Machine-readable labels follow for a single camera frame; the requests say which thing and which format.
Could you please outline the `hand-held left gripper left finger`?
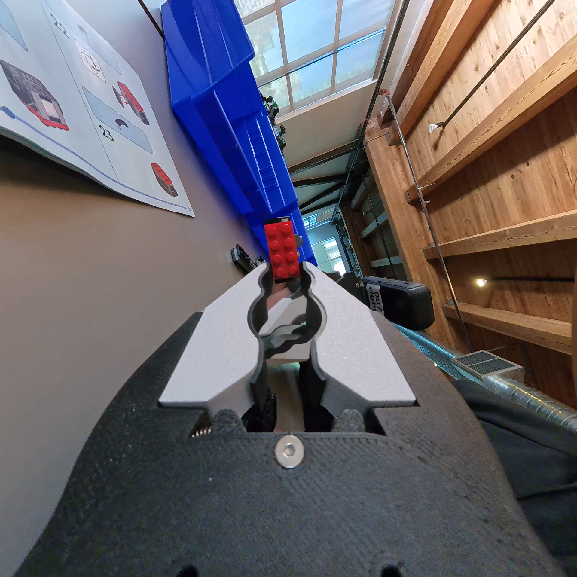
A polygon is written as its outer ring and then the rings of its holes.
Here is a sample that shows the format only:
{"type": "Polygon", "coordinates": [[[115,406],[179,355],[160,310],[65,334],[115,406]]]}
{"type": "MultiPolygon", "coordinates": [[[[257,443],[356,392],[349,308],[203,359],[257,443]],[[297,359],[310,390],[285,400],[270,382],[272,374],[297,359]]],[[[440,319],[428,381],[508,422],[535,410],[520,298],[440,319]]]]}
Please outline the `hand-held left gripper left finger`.
{"type": "Polygon", "coordinates": [[[251,427],[271,432],[276,399],[270,391],[259,332],[268,320],[270,264],[260,264],[208,305],[162,392],[166,408],[203,408],[211,417],[249,414],[251,427]]]}

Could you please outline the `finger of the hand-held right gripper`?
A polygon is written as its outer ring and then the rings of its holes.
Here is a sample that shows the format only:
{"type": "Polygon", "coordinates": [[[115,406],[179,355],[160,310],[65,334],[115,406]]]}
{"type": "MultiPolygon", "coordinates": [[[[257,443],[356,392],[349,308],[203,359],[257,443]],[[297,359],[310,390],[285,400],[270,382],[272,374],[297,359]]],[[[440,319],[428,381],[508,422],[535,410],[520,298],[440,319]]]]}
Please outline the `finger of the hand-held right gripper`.
{"type": "Polygon", "coordinates": [[[265,335],[270,335],[280,327],[303,323],[306,318],[307,298],[303,294],[293,294],[280,299],[268,311],[265,335]]]}
{"type": "Polygon", "coordinates": [[[277,364],[309,359],[312,333],[307,328],[275,328],[261,332],[264,358],[277,364]]]}

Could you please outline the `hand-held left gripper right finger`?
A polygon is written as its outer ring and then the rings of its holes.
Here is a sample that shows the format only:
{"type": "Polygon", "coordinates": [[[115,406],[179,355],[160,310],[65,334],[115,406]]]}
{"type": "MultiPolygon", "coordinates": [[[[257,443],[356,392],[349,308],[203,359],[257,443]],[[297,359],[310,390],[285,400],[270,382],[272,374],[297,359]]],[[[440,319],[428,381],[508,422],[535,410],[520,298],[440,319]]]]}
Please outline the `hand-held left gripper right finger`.
{"type": "Polygon", "coordinates": [[[382,429],[378,408],[409,408],[416,397],[369,308],[310,263],[300,394],[305,429],[382,429]]]}

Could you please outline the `red grey brick model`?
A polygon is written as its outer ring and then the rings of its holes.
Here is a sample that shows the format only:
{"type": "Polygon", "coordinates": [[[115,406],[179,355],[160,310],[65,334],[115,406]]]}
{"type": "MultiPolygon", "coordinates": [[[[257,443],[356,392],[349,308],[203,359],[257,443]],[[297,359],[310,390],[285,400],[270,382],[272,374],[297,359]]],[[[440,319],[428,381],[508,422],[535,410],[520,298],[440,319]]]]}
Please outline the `red grey brick model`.
{"type": "Polygon", "coordinates": [[[300,277],[297,237],[290,217],[264,220],[264,233],[275,284],[292,282],[300,277]]]}

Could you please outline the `black brick base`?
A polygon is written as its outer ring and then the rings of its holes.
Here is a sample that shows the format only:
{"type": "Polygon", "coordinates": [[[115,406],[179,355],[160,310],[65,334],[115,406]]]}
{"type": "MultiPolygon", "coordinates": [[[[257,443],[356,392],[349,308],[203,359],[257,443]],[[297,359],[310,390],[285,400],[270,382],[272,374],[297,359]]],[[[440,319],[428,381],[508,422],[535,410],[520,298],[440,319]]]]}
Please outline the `black brick base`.
{"type": "Polygon", "coordinates": [[[256,259],[252,259],[249,256],[249,254],[238,243],[233,247],[233,249],[231,249],[231,258],[233,264],[244,275],[249,274],[252,270],[256,269],[260,264],[265,263],[265,259],[262,256],[257,256],[256,259]]]}

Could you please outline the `threaded metal rod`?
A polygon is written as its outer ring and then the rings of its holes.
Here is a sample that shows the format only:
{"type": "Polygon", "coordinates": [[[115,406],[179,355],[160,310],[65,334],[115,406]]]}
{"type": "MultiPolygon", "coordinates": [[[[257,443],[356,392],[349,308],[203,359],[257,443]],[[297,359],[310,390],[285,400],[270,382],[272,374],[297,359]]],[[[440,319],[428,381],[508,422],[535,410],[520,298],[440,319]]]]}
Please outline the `threaded metal rod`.
{"type": "Polygon", "coordinates": [[[427,208],[427,205],[426,205],[424,196],[423,196],[423,194],[422,194],[422,188],[419,186],[418,179],[417,179],[417,176],[416,176],[416,174],[415,174],[414,166],[413,166],[413,163],[412,163],[411,158],[410,158],[410,154],[409,154],[408,147],[407,147],[407,144],[406,144],[406,141],[405,141],[405,137],[404,137],[404,136],[402,135],[402,133],[401,133],[400,123],[399,123],[398,118],[397,118],[395,106],[393,105],[391,93],[390,93],[389,90],[386,90],[386,89],[385,89],[385,90],[383,90],[383,94],[384,94],[384,96],[386,97],[386,100],[387,100],[387,102],[388,102],[389,108],[391,109],[391,113],[392,113],[392,117],[393,117],[393,123],[394,123],[394,125],[395,125],[395,127],[396,127],[396,130],[397,130],[398,133],[399,133],[399,138],[400,138],[401,146],[402,146],[403,151],[404,151],[404,153],[405,153],[406,160],[407,160],[407,163],[408,163],[408,167],[409,167],[409,170],[410,170],[410,174],[411,174],[411,177],[412,177],[412,179],[413,179],[413,184],[415,185],[415,190],[416,190],[416,192],[417,192],[417,198],[418,198],[418,200],[419,200],[419,202],[420,202],[422,212],[423,212],[423,214],[424,214],[424,216],[425,216],[425,220],[426,220],[426,223],[427,223],[428,228],[429,228],[429,233],[430,233],[430,236],[431,236],[432,241],[433,241],[433,246],[435,247],[435,251],[436,251],[436,255],[437,255],[437,260],[438,260],[439,263],[440,263],[441,271],[442,271],[442,273],[443,273],[443,277],[444,277],[444,279],[445,279],[445,281],[446,281],[446,284],[447,284],[448,289],[449,289],[450,294],[451,294],[451,300],[452,300],[453,306],[454,306],[455,311],[456,311],[456,314],[457,314],[458,322],[459,322],[460,328],[461,328],[461,330],[462,330],[462,333],[463,333],[463,337],[464,337],[466,346],[467,346],[467,348],[468,348],[468,351],[469,351],[470,353],[472,353],[472,352],[473,352],[472,342],[471,342],[471,340],[470,340],[470,336],[469,336],[468,330],[467,330],[467,328],[466,328],[465,321],[464,321],[463,316],[462,316],[461,311],[460,311],[458,299],[457,299],[457,297],[456,297],[456,292],[455,292],[455,289],[454,289],[454,286],[453,286],[453,283],[452,283],[450,274],[449,274],[449,272],[448,272],[448,270],[447,270],[447,266],[446,266],[446,264],[445,264],[445,260],[444,260],[444,258],[443,258],[443,255],[442,255],[442,253],[441,253],[441,249],[440,249],[439,244],[438,244],[437,235],[436,235],[435,229],[434,229],[434,227],[433,227],[432,221],[431,221],[431,219],[430,219],[429,211],[428,211],[428,208],[427,208]]]}

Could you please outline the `white vent grille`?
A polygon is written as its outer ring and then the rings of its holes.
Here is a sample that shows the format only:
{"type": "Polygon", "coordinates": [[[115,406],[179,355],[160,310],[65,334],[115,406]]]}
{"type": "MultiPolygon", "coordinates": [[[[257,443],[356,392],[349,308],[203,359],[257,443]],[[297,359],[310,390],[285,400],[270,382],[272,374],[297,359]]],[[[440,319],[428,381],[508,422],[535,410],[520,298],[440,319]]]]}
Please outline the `white vent grille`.
{"type": "Polygon", "coordinates": [[[451,360],[459,374],[481,384],[484,378],[498,377],[523,383],[524,368],[486,350],[461,355],[451,360]]]}

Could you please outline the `person's black jacket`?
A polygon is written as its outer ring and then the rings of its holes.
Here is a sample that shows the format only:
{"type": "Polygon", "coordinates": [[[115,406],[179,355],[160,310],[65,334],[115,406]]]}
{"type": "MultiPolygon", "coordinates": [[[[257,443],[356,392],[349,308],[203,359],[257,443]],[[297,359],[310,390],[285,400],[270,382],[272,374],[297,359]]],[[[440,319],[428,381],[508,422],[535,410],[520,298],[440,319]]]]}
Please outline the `person's black jacket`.
{"type": "Polygon", "coordinates": [[[452,384],[485,430],[530,526],[576,576],[576,435],[476,383],[452,384]]]}

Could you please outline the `large paned window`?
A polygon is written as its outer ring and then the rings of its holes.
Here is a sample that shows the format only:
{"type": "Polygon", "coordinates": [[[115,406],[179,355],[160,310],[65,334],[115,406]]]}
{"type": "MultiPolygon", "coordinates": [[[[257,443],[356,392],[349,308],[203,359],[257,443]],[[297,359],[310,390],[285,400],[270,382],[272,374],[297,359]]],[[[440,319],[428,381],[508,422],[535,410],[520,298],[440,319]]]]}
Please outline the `large paned window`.
{"type": "Polygon", "coordinates": [[[234,1],[263,96],[285,116],[370,83],[395,1],[234,1]]]}

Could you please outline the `brick instruction booklet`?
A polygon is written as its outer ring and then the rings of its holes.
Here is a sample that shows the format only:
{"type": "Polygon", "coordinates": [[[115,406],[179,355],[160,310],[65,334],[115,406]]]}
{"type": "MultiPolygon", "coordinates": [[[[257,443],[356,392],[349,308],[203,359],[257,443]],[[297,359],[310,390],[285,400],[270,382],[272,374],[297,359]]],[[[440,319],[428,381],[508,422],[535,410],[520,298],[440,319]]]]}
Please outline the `brick instruction booklet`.
{"type": "Polygon", "coordinates": [[[194,217],[140,77],[66,1],[1,1],[1,135],[194,217]]]}

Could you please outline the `silver air duct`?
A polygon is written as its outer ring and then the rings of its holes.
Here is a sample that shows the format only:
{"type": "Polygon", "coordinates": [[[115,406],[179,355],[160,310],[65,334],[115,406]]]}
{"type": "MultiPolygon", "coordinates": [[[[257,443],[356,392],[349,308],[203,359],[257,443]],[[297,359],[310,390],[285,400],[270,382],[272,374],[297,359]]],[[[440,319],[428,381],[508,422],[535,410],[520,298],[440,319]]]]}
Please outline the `silver air duct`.
{"type": "MultiPolygon", "coordinates": [[[[396,325],[396,328],[439,369],[455,379],[467,379],[459,374],[451,363],[453,358],[466,354],[446,348],[422,331],[413,331],[400,325],[396,325]]],[[[572,434],[576,434],[576,410],[548,395],[515,380],[498,377],[484,378],[481,384],[477,384],[570,431],[572,434]]]]}

